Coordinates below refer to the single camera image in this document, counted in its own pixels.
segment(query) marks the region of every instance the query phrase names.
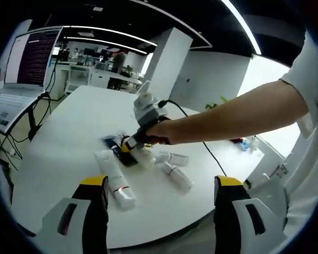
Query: hand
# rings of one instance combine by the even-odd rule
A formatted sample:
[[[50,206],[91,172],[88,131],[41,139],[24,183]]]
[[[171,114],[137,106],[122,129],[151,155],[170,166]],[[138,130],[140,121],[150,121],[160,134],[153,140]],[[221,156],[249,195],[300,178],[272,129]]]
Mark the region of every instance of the hand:
[[[146,135],[157,137],[153,139],[152,144],[165,144],[165,140],[163,138],[167,138],[170,144],[176,144],[173,134],[173,124],[173,120],[165,120],[157,123],[146,132]]]

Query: laptop screen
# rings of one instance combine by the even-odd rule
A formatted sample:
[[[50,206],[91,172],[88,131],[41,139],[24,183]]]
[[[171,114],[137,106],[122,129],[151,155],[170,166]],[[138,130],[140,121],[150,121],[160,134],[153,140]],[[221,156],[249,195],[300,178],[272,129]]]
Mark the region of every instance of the laptop screen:
[[[43,86],[47,66],[60,29],[15,38],[8,59],[5,83]]]

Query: ceiling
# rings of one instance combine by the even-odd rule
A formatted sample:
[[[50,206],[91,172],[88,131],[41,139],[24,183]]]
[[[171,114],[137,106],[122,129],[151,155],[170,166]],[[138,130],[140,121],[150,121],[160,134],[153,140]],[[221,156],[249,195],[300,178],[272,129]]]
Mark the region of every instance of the ceiling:
[[[246,20],[262,55],[291,65],[301,50],[305,30],[285,1],[231,2]],[[181,22],[146,4],[173,15]],[[93,8],[96,6],[103,10],[94,11]],[[44,27],[45,24],[93,26],[155,41],[155,37],[162,32],[176,27],[193,38],[192,48],[203,47],[192,50],[225,52],[247,57],[255,52],[237,19],[220,0],[186,0],[183,4],[148,0],[145,5],[137,3],[136,0],[91,0],[84,3],[53,5],[31,15],[31,29]],[[134,38],[92,29],[67,28],[63,30],[61,37],[83,37],[78,32],[91,31],[94,39],[123,44],[147,53],[155,49],[155,46]]]

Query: white sleeve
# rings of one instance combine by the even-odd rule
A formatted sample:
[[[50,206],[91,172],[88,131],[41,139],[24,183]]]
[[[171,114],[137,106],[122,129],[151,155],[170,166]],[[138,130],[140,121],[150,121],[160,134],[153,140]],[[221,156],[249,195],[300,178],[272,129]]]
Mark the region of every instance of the white sleeve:
[[[308,138],[318,124],[318,56],[308,33],[305,34],[301,53],[281,80],[295,87],[307,104],[310,115],[304,116],[297,123],[302,135]]]

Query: human arm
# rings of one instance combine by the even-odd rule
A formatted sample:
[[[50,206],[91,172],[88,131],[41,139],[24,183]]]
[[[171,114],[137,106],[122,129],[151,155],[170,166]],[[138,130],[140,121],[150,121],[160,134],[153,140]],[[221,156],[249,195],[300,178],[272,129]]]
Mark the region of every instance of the human arm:
[[[300,93],[278,80],[211,110],[159,123],[147,134],[172,144],[233,139],[288,126],[307,112]]]

